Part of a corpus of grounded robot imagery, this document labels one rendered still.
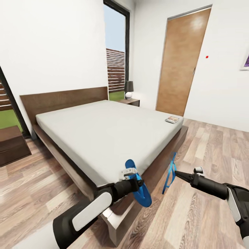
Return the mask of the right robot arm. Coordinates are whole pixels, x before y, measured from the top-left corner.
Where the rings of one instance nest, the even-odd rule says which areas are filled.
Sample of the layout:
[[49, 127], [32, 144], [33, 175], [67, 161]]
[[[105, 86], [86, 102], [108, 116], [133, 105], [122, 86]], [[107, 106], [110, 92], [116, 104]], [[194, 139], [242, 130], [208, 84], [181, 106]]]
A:
[[249, 249], [249, 190], [229, 183], [220, 184], [205, 178], [203, 167], [196, 167], [193, 174], [174, 171], [176, 176], [190, 183], [191, 187], [227, 200], [245, 246]]

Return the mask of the sandal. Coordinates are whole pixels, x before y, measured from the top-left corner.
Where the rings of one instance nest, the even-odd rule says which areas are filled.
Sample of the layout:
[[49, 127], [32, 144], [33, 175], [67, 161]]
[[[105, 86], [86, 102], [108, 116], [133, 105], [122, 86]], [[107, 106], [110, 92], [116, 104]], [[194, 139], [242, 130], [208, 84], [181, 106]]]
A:
[[[171, 169], [172, 169], [172, 173], [173, 173], [173, 179], [172, 179], [171, 184], [173, 183], [173, 181], [174, 181], [174, 179], [175, 179], [175, 177], [176, 177], [176, 173], [174, 173], [174, 171], [173, 171], [173, 164], [174, 164], [174, 159], [175, 159], [176, 153], [177, 153], [177, 152], [174, 153], [174, 156], [173, 156], [173, 159], [172, 159], [172, 163], [171, 163], [171, 166], [170, 166], [170, 169], [169, 169], [169, 172], [168, 172], [168, 176], [167, 176], [167, 179], [166, 179], [166, 182], [165, 182], [163, 191], [162, 191], [162, 194], [163, 194], [163, 195], [164, 195], [164, 192], [165, 192], [166, 187], [170, 187], [170, 186], [167, 186], [167, 182], [168, 182], [168, 179], [169, 179], [169, 175], [170, 175]], [[174, 164], [174, 168], [175, 168], [175, 170], [176, 170], [175, 164]], [[170, 184], [170, 185], [171, 185], [171, 184]]]
[[[125, 166], [126, 166], [126, 169], [135, 168], [137, 170], [135, 162], [132, 159], [127, 160], [125, 163]], [[128, 179], [134, 179], [134, 178], [136, 178], [137, 181], [141, 180], [138, 172], [135, 175], [128, 176]], [[142, 185], [142, 187], [139, 187], [138, 192], [133, 192], [133, 194], [140, 205], [147, 207], [147, 208], [152, 205], [152, 198], [145, 183]]]

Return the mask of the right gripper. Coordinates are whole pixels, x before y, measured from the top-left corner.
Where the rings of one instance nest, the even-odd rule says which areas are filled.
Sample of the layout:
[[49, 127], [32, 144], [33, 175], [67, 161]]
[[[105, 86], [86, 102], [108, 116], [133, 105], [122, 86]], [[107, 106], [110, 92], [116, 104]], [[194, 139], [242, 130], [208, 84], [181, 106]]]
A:
[[197, 173], [189, 174], [180, 171], [174, 171], [176, 176], [190, 183], [191, 187], [201, 190], [210, 195], [214, 194], [215, 190], [215, 181], [210, 180], [208, 178], [199, 176]]

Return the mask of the hardback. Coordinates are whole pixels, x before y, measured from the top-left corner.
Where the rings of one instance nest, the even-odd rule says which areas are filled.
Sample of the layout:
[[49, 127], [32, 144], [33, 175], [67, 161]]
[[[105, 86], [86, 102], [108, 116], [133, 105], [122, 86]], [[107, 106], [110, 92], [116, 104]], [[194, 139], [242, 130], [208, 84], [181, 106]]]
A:
[[176, 117], [169, 117], [167, 118], [165, 121], [168, 121], [170, 123], [176, 123], [177, 121], [179, 121], [179, 118]]

